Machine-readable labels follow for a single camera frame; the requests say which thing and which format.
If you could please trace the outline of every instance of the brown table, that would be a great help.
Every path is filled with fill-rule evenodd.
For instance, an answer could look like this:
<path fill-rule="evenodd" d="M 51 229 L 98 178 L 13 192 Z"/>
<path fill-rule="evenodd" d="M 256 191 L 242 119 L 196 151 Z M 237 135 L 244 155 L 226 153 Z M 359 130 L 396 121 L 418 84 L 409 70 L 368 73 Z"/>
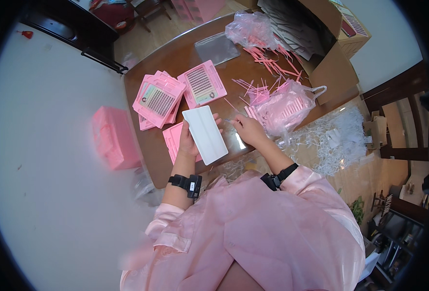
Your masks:
<path fill-rule="evenodd" d="M 223 32 L 225 26 L 232 22 L 233 19 L 233 14 L 226 15 L 207 22 L 177 38 L 174 38 L 139 62 L 124 77 L 127 101 L 129 102 L 131 117 L 136 130 L 137 139 L 142 150 L 143 159 L 148 168 L 148 172 L 150 173 L 150 177 L 153 180 L 153 184 L 158 189 L 166 187 L 167 180 L 173 167 L 162 133 L 163 130 L 171 127 L 172 124 L 167 124 L 162 129 L 152 128 L 140 131 L 139 116 L 137 112 L 132 109 L 132 104 L 138 93 L 143 77 L 145 74 L 154 74 L 157 70 L 160 70 L 166 71 L 172 77 L 176 78 L 188 69 L 201 64 L 201 60 L 194 48 L 194 43 L 216 33 Z M 265 66 L 254 62 L 253 57 L 246 51 L 242 50 L 240 45 L 237 45 L 237 47 L 241 51 L 241 55 L 218 65 L 216 69 L 228 92 L 226 99 L 228 99 L 240 113 L 245 114 L 245 110 L 243 109 L 245 103 L 238 98 L 238 96 L 244 96 L 245 89 L 234 83 L 231 79 L 244 79 L 248 82 L 255 80 L 254 85 L 260 84 L 261 86 L 261 78 L 266 80 L 269 85 L 272 85 L 276 78 L 268 72 Z M 269 53 L 271 54 L 272 59 L 277 59 L 276 55 L 271 52 Z M 284 69 L 288 67 L 290 68 L 287 61 L 282 56 L 280 57 L 278 64 Z M 294 61 L 294 66 L 298 70 L 302 69 L 297 61 Z M 302 84 L 305 86 L 311 86 L 310 81 L 307 78 L 302 80 Z M 355 93 L 352 93 L 349 96 L 334 98 L 321 106 L 316 106 L 311 110 L 310 114 L 300 127 L 336 109 L 355 96 Z M 223 98 L 210 102 L 209 105 L 211 111 L 213 113 L 219 113 L 220 118 L 222 119 L 231 120 L 236 114 L 234 109 L 231 108 Z M 176 123 L 183 120 L 182 111 L 187 109 L 187 103 L 183 98 L 177 113 Z M 195 165 L 195 171 L 197 174 L 210 170 L 212 166 L 218 166 L 253 151 L 254 148 L 247 144 L 245 145 L 246 148 L 241 149 L 241 145 L 235 136 L 236 131 L 231 124 L 228 122 L 222 122 L 220 128 L 224 129 L 222 136 L 229 150 L 229 154 L 208 166 L 205 166 L 203 161 L 197 162 Z"/>

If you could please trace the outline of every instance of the white wall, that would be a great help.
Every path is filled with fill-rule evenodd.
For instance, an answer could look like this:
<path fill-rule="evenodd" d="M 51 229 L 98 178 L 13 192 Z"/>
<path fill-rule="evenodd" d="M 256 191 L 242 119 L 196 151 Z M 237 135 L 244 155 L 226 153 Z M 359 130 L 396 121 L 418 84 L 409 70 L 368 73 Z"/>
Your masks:
<path fill-rule="evenodd" d="M 118 256 L 152 219 L 133 203 L 134 170 L 96 154 L 102 105 L 128 110 L 117 73 L 15 27 L 0 58 L 0 229 L 37 290 L 118 290 Z"/>
<path fill-rule="evenodd" d="M 342 0 L 372 34 L 350 59 L 363 92 L 422 60 L 408 22 L 392 0 Z"/>

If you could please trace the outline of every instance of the brown cardboard box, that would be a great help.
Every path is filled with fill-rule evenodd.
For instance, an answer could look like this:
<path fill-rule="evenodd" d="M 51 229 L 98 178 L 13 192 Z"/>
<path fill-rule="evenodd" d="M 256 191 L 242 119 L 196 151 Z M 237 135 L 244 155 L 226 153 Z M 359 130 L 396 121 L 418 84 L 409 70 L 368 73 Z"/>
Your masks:
<path fill-rule="evenodd" d="M 309 75 L 313 87 L 327 86 L 327 91 L 318 97 L 320 105 L 331 99 L 341 100 L 357 97 L 358 77 L 349 58 L 339 43 L 341 34 L 342 15 L 328 0 L 299 0 L 328 28 L 335 43 L 322 60 L 303 61 L 303 68 Z"/>
<path fill-rule="evenodd" d="M 379 140 L 378 123 L 375 121 L 367 121 L 363 123 L 363 132 L 365 137 L 371 137 L 367 140 L 366 147 L 369 149 L 376 149 L 381 147 Z"/>
<path fill-rule="evenodd" d="M 363 29 L 365 30 L 365 32 L 368 36 L 364 36 L 364 35 L 357 33 L 354 36 L 348 37 L 341 29 L 341 31 L 339 32 L 339 37 L 337 38 L 337 41 L 339 42 L 342 50 L 344 51 L 345 55 L 347 56 L 347 58 L 349 60 L 371 38 L 371 33 L 369 33 L 368 29 L 366 29 L 366 27 L 357 18 L 357 16 L 355 14 L 353 14 L 353 16 L 355 16 L 355 18 L 358 20 L 358 22 L 362 25 Z"/>
<path fill-rule="evenodd" d="M 240 3 L 242 5 L 244 5 L 247 8 L 250 9 L 259 9 L 258 7 L 258 0 L 235 0 L 237 3 Z"/>
<path fill-rule="evenodd" d="M 366 147 L 369 149 L 377 149 L 385 146 L 387 142 L 386 128 L 387 121 L 384 116 L 376 116 L 378 120 L 367 121 L 363 123 L 363 132 L 366 137 L 369 138 L 369 142 L 366 143 Z"/>

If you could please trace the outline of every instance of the red object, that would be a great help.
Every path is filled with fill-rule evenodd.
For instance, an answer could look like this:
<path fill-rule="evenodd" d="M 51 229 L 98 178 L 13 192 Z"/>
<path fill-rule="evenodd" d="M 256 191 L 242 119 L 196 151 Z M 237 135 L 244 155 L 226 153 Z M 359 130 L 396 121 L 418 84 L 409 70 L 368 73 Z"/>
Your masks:
<path fill-rule="evenodd" d="M 31 39 L 33 36 L 33 31 L 23 31 L 23 32 L 21 32 L 21 34 L 23 36 L 25 36 L 26 38 Z"/>
<path fill-rule="evenodd" d="M 354 29 L 347 23 L 345 22 L 344 19 L 342 19 L 342 30 L 345 32 L 345 34 L 348 37 L 352 37 L 354 35 L 356 35 L 357 33 L 354 31 Z"/>

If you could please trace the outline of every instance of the pink plastic bag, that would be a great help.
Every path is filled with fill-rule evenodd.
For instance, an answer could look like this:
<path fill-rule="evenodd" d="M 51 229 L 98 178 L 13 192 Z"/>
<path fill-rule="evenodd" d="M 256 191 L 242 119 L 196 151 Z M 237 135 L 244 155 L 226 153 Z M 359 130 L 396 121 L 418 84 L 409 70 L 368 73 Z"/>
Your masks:
<path fill-rule="evenodd" d="M 267 134 L 281 136 L 289 145 L 293 131 L 315 105 L 315 99 L 326 92 L 326 86 L 310 88 L 294 80 L 287 80 L 279 90 L 261 104 L 251 106 Z"/>
<path fill-rule="evenodd" d="M 246 49 L 277 49 L 276 39 L 271 29 L 271 20 L 261 12 L 253 14 L 237 11 L 234 21 L 226 25 L 226 37 L 234 43 L 240 43 Z"/>
<path fill-rule="evenodd" d="M 94 140 L 100 156 L 113 170 L 142 165 L 134 143 L 127 111 L 101 106 L 92 118 Z"/>

